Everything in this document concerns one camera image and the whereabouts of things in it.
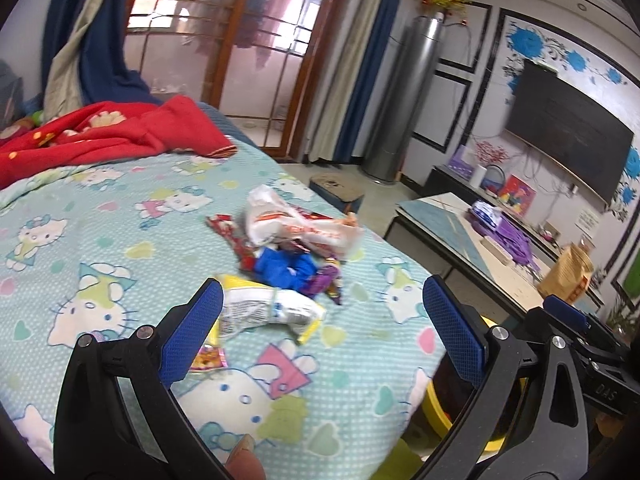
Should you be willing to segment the blue square stool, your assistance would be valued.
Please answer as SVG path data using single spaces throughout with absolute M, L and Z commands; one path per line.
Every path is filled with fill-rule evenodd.
M 343 214 L 356 214 L 364 199 L 363 188 L 348 174 L 322 172 L 309 179 L 309 188 Z

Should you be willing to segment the wall mounted black television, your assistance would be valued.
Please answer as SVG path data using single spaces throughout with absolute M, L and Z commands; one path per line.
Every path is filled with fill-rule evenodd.
M 634 134 L 553 70 L 525 61 L 506 131 L 546 154 L 603 203 L 611 203 Z

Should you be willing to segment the silver tower air conditioner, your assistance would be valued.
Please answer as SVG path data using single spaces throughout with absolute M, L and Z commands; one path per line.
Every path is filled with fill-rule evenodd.
M 418 16 L 402 40 L 361 166 L 376 183 L 396 180 L 434 75 L 444 24 L 442 10 Z

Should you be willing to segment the round blue plate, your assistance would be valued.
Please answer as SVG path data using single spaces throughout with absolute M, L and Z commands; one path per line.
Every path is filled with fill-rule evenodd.
M 486 166 L 486 172 L 482 182 L 480 182 L 480 188 L 486 193 L 492 193 L 498 195 L 506 183 L 506 174 L 503 169 L 495 164 Z

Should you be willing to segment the purple snack wrapper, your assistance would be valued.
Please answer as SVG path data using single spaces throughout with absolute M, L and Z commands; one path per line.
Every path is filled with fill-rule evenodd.
M 340 306 L 342 298 L 343 278 L 341 263 L 335 258 L 326 258 L 317 272 L 305 283 L 300 292 L 314 298 L 319 294 L 326 294 L 334 304 Z

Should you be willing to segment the blue beige curtain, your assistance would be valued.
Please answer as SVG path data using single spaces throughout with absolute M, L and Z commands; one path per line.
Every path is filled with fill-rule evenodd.
M 400 0 L 337 0 L 326 28 L 326 53 L 314 68 L 300 156 L 349 162 L 382 65 Z
M 104 101 L 160 102 L 125 62 L 127 2 L 50 1 L 41 55 L 44 118 Z

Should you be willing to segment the small red candy wrapper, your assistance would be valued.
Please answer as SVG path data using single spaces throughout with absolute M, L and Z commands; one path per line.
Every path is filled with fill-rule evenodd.
M 190 366 L 190 371 L 204 373 L 211 370 L 222 370 L 227 367 L 228 361 L 223 348 L 212 346 L 211 344 L 203 344 Z

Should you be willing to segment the purple cloth on table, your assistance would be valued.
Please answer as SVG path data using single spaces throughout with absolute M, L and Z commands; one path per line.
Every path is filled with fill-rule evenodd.
M 509 254 L 515 264 L 526 266 L 526 268 L 534 271 L 540 270 L 534 260 L 529 238 L 508 219 L 502 218 L 498 228 L 495 230 L 492 230 L 485 222 L 474 216 L 471 216 L 471 224 L 480 236 L 490 238 Z

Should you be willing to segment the blue beige curtain left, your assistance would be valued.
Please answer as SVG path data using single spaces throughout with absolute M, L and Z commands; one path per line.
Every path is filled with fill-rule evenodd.
M 127 2 L 50 1 L 41 55 L 44 118 L 104 101 L 160 102 L 125 62 Z

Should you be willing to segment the red blanket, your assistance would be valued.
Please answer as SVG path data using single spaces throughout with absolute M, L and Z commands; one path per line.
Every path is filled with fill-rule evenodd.
M 186 96 L 160 105 L 99 102 L 2 144 L 1 186 L 53 168 L 169 152 L 226 158 L 236 145 Z

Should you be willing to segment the black tv cabinet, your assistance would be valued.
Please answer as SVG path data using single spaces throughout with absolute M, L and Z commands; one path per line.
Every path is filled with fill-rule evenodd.
M 560 256 L 559 248 L 546 242 L 532 226 L 526 221 L 518 218 L 516 214 L 506 209 L 494 196 L 486 193 L 480 188 L 472 188 L 468 181 L 456 174 L 446 166 L 435 166 L 428 174 L 424 185 L 422 186 L 422 194 L 424 196 L 439 195 L 444 193 L 452 193 L 461 198 L 465 203 L 471 205 L 476 200 L 484 200 L 492 206 L 499 207 L 530 240 L 533 246 L 534 254 L 544 260 L 548 266 L 555 263 Z

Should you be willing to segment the yellow rim trash bin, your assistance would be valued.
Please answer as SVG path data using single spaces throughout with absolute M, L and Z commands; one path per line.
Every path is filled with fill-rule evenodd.
M 495 454 L 502 447 L 525 384 L 526 381 L 521 379 L 520 384 L 512 388 L 506 407 L 502 410 L 497 426 L 484 448 L 484 456 Z M 446 376 L 444 379 L 433 378 L 428 382 L 422 410 L 439 437 L 446 437 L 474 392 L 474 388 L 468 382 L 454 376 Z

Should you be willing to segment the red long snack wrapper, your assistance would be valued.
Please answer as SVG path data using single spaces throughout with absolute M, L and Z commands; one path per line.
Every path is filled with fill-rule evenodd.
M 238 257 L 240 269 L 243 272 L 252 273 L 257 261 L 257 248 L 230 214 L 216 214 L 216 216 L 206 217 L 205 223 L 227 241 Z

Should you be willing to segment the blue beige curtain right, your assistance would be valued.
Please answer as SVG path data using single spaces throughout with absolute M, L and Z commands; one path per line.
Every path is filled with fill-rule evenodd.
M 382 65 L 400 0 L 337 0 L 326 28 L 326 53 L 314 68 L 300 156 L 349 162 Z

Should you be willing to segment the wooden glass sliding door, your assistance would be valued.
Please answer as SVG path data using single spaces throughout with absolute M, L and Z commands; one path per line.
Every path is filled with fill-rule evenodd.
M 344 0 L 128 0 L 125 60 L 166 100 L 220 110 L 292 159 Z

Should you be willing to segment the purple box on cabinet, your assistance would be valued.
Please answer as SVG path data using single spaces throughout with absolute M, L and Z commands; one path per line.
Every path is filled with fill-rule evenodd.
M 455 174 L 469 181 L 477 166 L 477 157 L 472 148 L 466 145 L 459 145 L 457 151 L 447 162 L 447 167 Z

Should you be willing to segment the white yellow snack bag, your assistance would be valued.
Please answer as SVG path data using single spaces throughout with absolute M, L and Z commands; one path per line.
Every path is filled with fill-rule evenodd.
M 224 305 L 219 315 L 219 337 L 267 325 L 285 326 L 298 344 L 306 344 L 326 318 L 326 309 L 300 292 L 219 274 Z

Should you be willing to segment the woven basket on table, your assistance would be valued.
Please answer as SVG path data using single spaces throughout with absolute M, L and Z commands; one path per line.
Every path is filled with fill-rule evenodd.
M 537 285 L 544 298 L 555 296 L 574 304 L 587 290 L 594 267 L 589 255 L 579 246 L 566 246 L 556 263 Z

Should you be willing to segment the blue plastic glove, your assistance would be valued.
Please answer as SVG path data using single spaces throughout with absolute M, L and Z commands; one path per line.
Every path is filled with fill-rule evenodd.
M 311 255 L 264 248 L 256 257 L 253 274 L 262 284 L 300 292 L 317 273 Z

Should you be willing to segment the white crumpled plastic bag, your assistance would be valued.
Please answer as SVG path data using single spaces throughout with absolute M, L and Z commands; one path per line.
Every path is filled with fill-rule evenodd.
M 282 200 L 267 185 L 248 193 L 244 218 L 245 233 L 254 245 L 298 243 L 341 261 L 356 252 L 364 234 L 354 214 L 344 219 L 315 214 Z

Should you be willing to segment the hello kitty bed sheet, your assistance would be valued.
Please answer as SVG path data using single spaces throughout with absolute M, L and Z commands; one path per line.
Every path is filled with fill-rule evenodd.
M 228 159 L 163 154 L 53 169 L 1 194 L 1 404 L 51 468 L 56 404 L 81 335 L 111 341 L 154 325 L 208 278 L 240 272 L 207 224 L 241 220 L 265 185 L 336 210 L 256 148 Z M 172 391 L 220 460 L 244 436 L 271 479 L 369 479 L 398 445 L 444 349 L 422 304 L 427 270 L 362 230 L 338 301 L 299 344 L 285 326 L 243 327 L 227 366 Z

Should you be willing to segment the purple tissue pack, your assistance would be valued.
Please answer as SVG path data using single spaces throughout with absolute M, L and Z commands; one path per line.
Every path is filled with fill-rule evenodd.
M 472 215 L 478 221 L 484 223 L 489 229 L 497 229 L 502 221 L 502 210 L 499 207 L 491 206 L 484 200 L 477 200 L 471 206 Z

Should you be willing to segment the white vase red blossoms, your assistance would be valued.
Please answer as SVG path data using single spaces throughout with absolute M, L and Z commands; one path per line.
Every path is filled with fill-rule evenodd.
M 485 168 L 487 165 L 495 164 L 503 169 L 503 165 L 510 158 L 509 153 L 502 145 L 493 144 L 488 140 L 476 141 L 474 152 L 477 157 L 477 162 Z

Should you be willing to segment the red picture card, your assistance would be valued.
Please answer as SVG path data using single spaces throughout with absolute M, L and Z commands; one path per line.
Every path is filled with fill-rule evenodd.
M 536 197 L 536 191 L 525 181 L 511 174 L 498 194 L 498 200 L 519 217 L 524 217 Z

